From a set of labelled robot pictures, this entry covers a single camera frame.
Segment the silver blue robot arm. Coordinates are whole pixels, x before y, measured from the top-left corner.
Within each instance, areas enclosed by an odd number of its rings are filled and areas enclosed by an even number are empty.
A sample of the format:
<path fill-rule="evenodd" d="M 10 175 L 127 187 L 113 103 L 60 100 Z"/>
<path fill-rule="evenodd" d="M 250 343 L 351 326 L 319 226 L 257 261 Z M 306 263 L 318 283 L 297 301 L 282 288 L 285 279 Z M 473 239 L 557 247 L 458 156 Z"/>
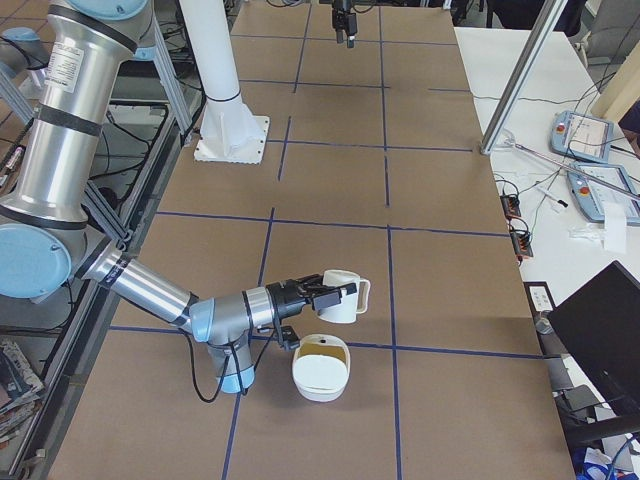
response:
<path fill-rule="evenodd" d="M 345 306 L 353 280 L 328 285 L 318 274 L 202 300 L 124 250 L 125 229 L 90 180 L 122 63 L 159 39 L 149 1 L 53 1 L 56 40 L 15 189 L 1 200 L 1 292 L 38 298 L 72 277 L 92 280 L 207 346 L 218 388 L 253 383 L 249 336 L 270 328 L 295 349 L 287 318 L 303 308 Z"/>

